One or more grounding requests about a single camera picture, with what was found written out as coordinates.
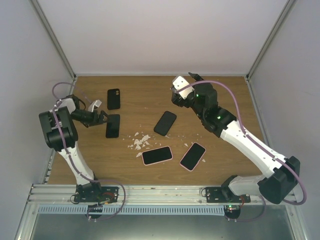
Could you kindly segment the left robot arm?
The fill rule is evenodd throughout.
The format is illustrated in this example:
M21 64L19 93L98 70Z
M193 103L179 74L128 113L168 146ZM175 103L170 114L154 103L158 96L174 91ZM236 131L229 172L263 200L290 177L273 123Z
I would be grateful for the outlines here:
M64 158L74 174L76 193L83 199L98 202L103 197L103 189L79 150L74 121L88 128L107 123L109 116L103 110L97 111L102 104L100 100L91 102L88 110L80 108L82 102L75 95L68 95L58 99L51 110L38 117L47 146Z

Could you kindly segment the black phone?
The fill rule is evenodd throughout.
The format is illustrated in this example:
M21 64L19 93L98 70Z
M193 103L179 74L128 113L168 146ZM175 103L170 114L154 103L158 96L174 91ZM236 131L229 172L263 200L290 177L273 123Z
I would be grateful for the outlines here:
M107 139L114 139L119 137L120 119L121 117L119 114L110 114L108 116L105 132L105 137Z

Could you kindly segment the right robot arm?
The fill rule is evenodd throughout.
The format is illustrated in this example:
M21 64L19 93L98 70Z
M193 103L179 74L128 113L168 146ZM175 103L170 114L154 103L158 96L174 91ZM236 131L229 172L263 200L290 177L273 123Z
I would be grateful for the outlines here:
M212 81L196 73L190 76L193 83L180 75L173 79L172 103L191 108L208 132L234 146L261 172L257 176L229 177L220 187L223 200L232 203L242 195L261 195L273 204L287 203L287 195L300 183L300 161L271 149L244 127L239 114L219 106Z

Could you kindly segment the black phone case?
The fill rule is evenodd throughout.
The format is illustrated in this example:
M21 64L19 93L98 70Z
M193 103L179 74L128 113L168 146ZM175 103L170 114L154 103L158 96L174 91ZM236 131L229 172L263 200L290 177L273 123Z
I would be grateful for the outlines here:
M121 108L121 93L118 88L107 91L107 109L118 110Z

